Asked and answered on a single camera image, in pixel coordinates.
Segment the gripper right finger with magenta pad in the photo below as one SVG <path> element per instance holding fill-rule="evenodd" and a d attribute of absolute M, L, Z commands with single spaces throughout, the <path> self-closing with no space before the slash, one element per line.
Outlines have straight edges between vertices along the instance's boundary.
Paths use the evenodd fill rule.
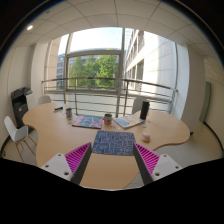
<path fill-rule="evenodd" d="M 145 185 L 182 169 L 169 155 L 159 155 L 137 143 L 133 145 L 133 154 Z"/>

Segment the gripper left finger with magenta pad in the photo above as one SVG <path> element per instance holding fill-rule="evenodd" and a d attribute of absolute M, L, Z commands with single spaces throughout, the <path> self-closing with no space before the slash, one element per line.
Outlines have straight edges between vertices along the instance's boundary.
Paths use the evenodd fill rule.
<path fill-rule="evenodd" d="M 91 153 L 91 144 L 86 143 L 67 154 L 56 154 L 42 166 L 42 169 L 79 185 Z"/>

